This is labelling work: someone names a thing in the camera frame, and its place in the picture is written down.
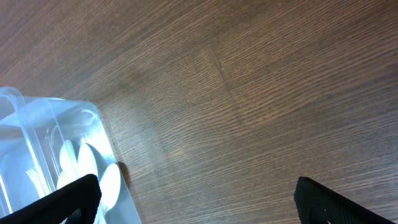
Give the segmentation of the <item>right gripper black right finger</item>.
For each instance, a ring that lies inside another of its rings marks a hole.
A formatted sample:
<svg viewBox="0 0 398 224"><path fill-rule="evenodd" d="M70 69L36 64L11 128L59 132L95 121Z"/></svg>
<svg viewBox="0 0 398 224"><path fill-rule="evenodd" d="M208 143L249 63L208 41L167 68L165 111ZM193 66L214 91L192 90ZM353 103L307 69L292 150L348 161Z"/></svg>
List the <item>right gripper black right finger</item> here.
<svg viewBox="0 0 398 224"><path fill-rule="evenodd" d="M393 224L308 177L299 177L294 201L302 224Z"/></svg>

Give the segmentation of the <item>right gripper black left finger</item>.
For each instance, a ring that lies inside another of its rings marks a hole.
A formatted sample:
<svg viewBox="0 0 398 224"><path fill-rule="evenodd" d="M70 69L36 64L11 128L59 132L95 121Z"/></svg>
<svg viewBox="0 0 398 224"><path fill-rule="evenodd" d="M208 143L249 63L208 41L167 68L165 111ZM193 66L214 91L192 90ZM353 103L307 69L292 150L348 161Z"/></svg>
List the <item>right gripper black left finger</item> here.
<svg viewBox="0 0 398 224"><path fill-rule="evenodd" d="M87 223L95 221L102 193L97 176L87 174L40 200L1 218L2 224Z"/></svg>

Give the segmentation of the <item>white fork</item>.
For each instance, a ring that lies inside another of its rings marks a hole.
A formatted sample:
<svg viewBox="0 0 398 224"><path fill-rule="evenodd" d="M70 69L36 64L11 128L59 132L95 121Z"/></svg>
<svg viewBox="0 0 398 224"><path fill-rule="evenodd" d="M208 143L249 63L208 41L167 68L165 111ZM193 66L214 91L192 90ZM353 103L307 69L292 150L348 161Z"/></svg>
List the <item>white fork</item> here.
<svg viewBox="0 0 398 224"><path fill-rule="evenodd" d="M30 180L34 184L40 198L43 198L50 193L45 179L41 178L41 176L37 173L35 169L27 170L26 174L29 176Z"/></svg>

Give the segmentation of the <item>white spoon four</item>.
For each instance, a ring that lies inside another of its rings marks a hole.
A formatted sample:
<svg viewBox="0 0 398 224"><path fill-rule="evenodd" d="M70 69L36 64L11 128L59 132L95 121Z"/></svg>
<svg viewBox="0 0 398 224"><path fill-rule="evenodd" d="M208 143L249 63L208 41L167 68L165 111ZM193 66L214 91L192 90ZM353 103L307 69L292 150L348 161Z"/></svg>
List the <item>white spoon four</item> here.
<svg viewBox="0 0 398 224"><path fill-rule="evenodd" d="M78 177L75 168L77 167L77 159L73 144L70 140L66 140L60 150L60 166L62 170L71 177Z"/></svg>

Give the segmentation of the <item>yellow plastic spoon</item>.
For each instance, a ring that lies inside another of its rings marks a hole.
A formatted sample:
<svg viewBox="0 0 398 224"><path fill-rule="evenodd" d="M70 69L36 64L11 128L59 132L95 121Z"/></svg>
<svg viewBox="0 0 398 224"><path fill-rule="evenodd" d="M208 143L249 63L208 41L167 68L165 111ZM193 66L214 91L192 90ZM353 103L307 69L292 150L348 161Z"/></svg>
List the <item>yellow plastic spoon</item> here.
<svg viewBox="0 0 398 224"><path fill-rule="evenodd" d="M70 184L75 180L75 176L69 172L62 171L57 180L57 190Z"/></svg>

